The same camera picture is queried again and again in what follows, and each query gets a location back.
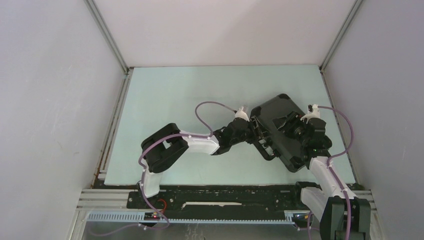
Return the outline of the black poker case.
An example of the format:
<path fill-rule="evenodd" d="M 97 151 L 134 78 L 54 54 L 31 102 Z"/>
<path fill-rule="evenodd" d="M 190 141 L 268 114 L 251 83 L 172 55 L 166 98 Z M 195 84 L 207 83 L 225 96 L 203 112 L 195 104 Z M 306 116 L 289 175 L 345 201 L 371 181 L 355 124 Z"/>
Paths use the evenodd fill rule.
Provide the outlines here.
<path fill-rule="evenodd" d="M 309 167 L 313 158 L 330 157 L 332 141 L 316 104 L 304 113 L 285 93 L 253 108 L 255 147 L 267 161 L 279 158 L 288 171 Z"/>

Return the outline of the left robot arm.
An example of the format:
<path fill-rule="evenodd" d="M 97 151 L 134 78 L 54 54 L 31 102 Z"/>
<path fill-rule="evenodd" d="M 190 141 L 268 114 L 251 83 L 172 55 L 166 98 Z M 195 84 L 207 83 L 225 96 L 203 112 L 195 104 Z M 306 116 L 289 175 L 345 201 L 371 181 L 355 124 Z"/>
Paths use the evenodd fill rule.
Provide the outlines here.
<path fill-rule="evenodd" d="M 176 123 L 167 124 L 140 144 L 142 153 L 138 163 L 143 170 L 138 183 L 141 190 L 138 201 L 145 208 L 156 206 L 163 172 L 184 154 L 222 155 L 232 146 L 243 142 L 252 144 L 256 140 L 252 124 L 240 117 L 210 134 L 190 133 L 180 130 Z"/>

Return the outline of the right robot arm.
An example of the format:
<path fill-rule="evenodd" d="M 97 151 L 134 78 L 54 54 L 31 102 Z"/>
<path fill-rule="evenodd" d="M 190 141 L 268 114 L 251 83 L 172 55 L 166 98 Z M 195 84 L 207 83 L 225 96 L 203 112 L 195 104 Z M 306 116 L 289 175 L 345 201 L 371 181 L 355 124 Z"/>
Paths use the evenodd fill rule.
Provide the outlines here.
<path fill-rule="evenodd" d="M 291 204 L 297 209 L 306 206 L 319 221 L 323 240 L 369 240 L 371 205 L 359 198 L 342 181 L 330 155 L 331 140 L 326 135 L 327 123 L 318 109 L 304 116 L 293 111 L 272 121 L 285 137 L 300 144 L 302 160 L 312 172 L 318 186 L 306 186 L 291 194 Z"/>

